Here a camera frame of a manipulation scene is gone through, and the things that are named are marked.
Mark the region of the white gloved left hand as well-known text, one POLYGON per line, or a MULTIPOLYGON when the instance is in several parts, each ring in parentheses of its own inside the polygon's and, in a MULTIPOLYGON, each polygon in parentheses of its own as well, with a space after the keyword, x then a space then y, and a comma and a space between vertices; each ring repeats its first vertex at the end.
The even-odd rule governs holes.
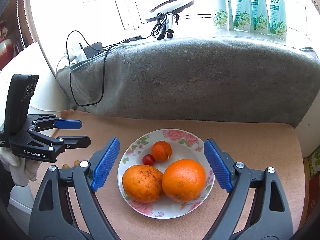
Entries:
POLYGON ((29 181, 36 181, 41 161, 15 156, 10 148, 1 147, 1 162, 16 186, 25 187, 29 181))

